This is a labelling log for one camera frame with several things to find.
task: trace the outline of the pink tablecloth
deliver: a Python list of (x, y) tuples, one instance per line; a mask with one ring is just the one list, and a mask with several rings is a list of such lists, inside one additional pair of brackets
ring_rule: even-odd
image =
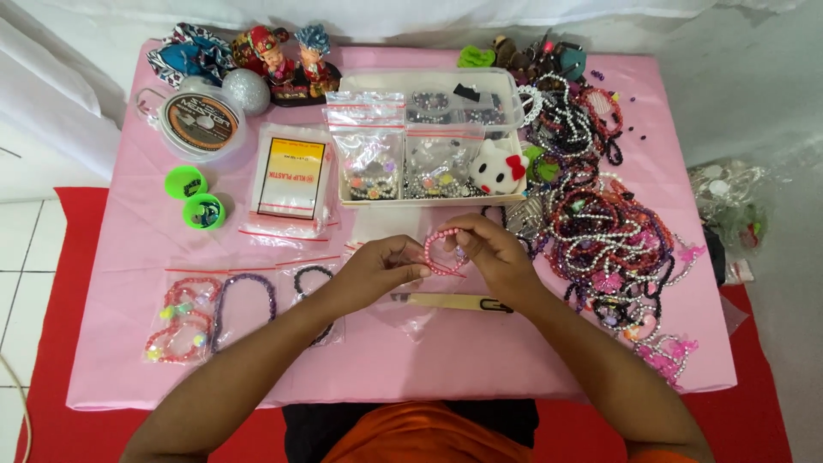
[[(143, 46), (132, 92), (160, 81), (152, 74)], [(346, 68), (451, 67), (457, 52), (446, 50), (341, 48), (329, 61)], [(687, 241), (704, 244), (686, 169), (677, 143), (666, 93), (653, 58), (591, 56), (588, 67), (606, 76), (603, 86), (620, 92), (625, 131), (620, 138), (625, 163), (615, 171), (640, 202), (659, 213)], [(281, 124), (319, 122), (320, 108), (270, 111)], [(259, 121), (252, 121), (253, 129)], [(228, 194), (237, 211), (252, 175), (256, 130), (243, 152), (207, 168), (212, 192)], [(67, 405), (81, 410), (151, 409), (185, 374), (186, 367), (144, 363), (149, 335), (173, 259), (204, 260), (233, 255), (277, 255), (274, 248), (251, 246), (237, 232), (242, 213), (219, 230), (186, 227), (181, 203), (163, 190), (165, 173), (180, 161), (164, 148), (160, 135), (129, 111), (123, 126), (114, 179), (100, 232), (86, 312), (77, 345)], [(433, 211), (432, 225), (443, 215)], [(342, 213), (342, 229), (332, 240), (340, 250), (350, 235), (353, 213)], [(562, 293), (565, 282), (551, 275), (542, 258), (536, 266), (546, 283)], [(234, 316), (263, 319), (267, 308), (226, 308)], [(480, 399), (491, 397), (580, 397), (568, 370), (537, 330), (522, 316), (441, 311), (414, 344), (370, 313), (346, 317), (343, 344), (307, 350), (289, 368), (262, 406), (300, 402)], [(663, 292), (662, 333), (697, 339), (680, 384), (686, 391), (711, 391), (737, 384), (726, 326), (708, 256), (684, 281)]]

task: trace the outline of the hello kitty plush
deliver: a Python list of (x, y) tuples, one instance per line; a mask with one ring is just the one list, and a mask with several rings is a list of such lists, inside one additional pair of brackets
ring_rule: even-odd
[(469, 173), (474, 185), (486, 194), (511, 194), (526, 175), (527, 166), (527, 157), (500, 149), (487, 139), (481, 143)]

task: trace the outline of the green plastic cup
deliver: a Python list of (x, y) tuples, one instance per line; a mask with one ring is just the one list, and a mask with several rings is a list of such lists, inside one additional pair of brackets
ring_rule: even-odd
[(197, 167), (177, 166), (165, 177), (165, 192), (174, 199), (191, 198), (206, 193), (208, 183)]
[(208, 193), (195, 194), (183, 205), (183, 220), (186, 225), (198, 230), (212, 230), (223, 225), (229, 215), (223, 203)]

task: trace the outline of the red mat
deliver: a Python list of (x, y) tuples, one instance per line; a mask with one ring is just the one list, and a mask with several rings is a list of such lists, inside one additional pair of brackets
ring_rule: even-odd
[[(67, 228), (29, 390), (35, 436), (29, 462), (110, 463), (118, 459), (147, 412), (77, 412), (65, 405), (108, 190), (56, 190)], [(751, 314), (743, 287), (724, 288), (723, 294)], [(732, 352), (739, 386), (686, 395), (686, 404), (703, 427), (717, 461), (790, 462), (771, 370), (760, 350), (753, 320), (743, 323), (732, 336)], [(625, 461), (620, 438), (591, 406), (539, 400), (537, 407), (541, 425), (535, 436), (535, 461)], [(279, 410), (255, 411), (209, 461), (286, 461), (284, 431)], [(26, 431), (21, 427), (16, 463), (21, 461), (25, 447)]]

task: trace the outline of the white cloth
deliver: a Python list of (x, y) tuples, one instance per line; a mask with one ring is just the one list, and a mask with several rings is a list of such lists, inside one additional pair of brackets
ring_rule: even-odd
[[(40, 0), (88, 16), (122, 16), (133, 21), (187, 21), (241, 30), (253, 24), (321, 22), (329, 34), (386, 38), (400, 34), (480, 27), (553, 26), (606, 15), (640, 14), (690, 18), (718, 0)], [(725, 3), (785, 8), (802, 0), (721, 0)]]
[(0, 118), (110, 180), (120, 131), (77, 72), (0, 18)]

